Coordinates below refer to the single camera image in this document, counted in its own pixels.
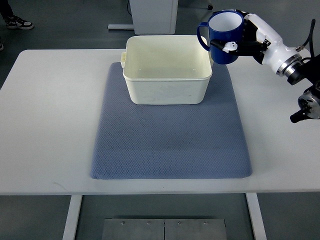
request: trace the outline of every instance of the mug handle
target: mug handle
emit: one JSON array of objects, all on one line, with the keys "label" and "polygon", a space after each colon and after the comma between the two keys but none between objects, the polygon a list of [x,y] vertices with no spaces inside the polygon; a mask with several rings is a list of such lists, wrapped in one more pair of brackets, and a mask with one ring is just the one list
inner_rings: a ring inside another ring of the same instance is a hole
[{"label": "mug handle", "polygon": [[202,37],[201,37],[201,35],[200,35],[200,28],[201,28],[201,27],[208,27],[208,26],[209,26],[208,22],[206,22],[206,21],[201,22],[201,23],[199,24],[199,26],[197,27],[197,29],[196,29],[196,36],[198,37],[198,41],[199,41],[199,43],[201,44],[201,46],[202,46],[205,50],[207,50],[208,52],[210,52],[210,47],[209,47],[207,44],[205,44],[205,42],[203,41],[203,39],[202,39]]}]

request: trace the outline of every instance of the white plastic bin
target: white plastic bin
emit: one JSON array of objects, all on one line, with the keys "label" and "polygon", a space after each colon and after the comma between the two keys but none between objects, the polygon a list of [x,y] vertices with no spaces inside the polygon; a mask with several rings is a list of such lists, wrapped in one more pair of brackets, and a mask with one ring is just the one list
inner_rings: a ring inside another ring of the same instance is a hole
[{"label": "white plastic bin", "polygon": [[196,35],[133,36],[121,63],[135,104],[198,104],[212,75],[209,54]]}]

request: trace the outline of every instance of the metal plate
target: metal plate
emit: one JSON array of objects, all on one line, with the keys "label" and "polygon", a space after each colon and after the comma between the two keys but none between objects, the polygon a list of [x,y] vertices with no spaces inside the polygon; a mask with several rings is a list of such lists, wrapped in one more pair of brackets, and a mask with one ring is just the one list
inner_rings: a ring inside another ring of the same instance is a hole
[{"label": "metal plate", "polygon": [[227,240],[223,219],[166,219],[165,240]]},{"label": "metal plate", "polygon": [[164,240],[163,219],[105,219],[102,240]]},{"label": "metal plate", "polygon": [[227,240],[223,219],[105,219],[102,240]]}]

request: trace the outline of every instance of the black cable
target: black cable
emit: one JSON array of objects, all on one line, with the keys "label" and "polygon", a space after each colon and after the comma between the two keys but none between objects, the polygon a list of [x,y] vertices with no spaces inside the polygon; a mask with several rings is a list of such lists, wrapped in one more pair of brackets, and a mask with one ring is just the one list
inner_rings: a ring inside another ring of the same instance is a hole
[{"label": "black cable", "polygon": [[130,2],[130,0],[128,0],[128,3],[126,4],[126,10],[128,11],[128,14],[130,14],[130,16],[132,16],[131,12],[129,12],[129,2]]},{"label": "black cable", "polygon": [[314,40],[313,40],[313,34],[314,34],[315,25],[316,25],[316,20],[315,20],[315,19],[312,19],[312,21],[311,21],[311,26],[310,26],[309,36],[308,36],[308,38],[306,39],[306,41],[304,42],[304,44],[302,44],[302,47],[305,47],[305,46],[309,43],[311,58],[314,58],[314,57],[315,57],[315,52],[314,52]]},{"label": "black cable", "polygon": [[309,41],[309,47],[310,47],[310,55],[311,58],[315,57],[315,52],[314,52],[314,39],[313,39],[313,34],[314,34],[314,28],[315,28],[316,20],[312,19],[311,21],[311,27],[310,27],[310,41]]},{"label": "black cable", "polygon": [[311,60],[311,57],[305,57],[301,60],[301,62],[305,62],[305,60]]}]

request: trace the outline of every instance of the person's leg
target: person's leg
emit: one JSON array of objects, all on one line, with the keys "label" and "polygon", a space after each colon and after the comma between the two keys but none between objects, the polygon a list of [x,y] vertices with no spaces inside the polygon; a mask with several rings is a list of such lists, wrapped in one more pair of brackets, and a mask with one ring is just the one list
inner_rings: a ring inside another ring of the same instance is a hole
[{"label": "person's leg", "polygon": [[0,14],[3,18],[14,16],[8,0],[0,0]]},{"label": "person's leg", "polygon": [[14,15],[8,0],[0,0],[0,13],[8,29],[29,30],[34,28],[31,22]]}]

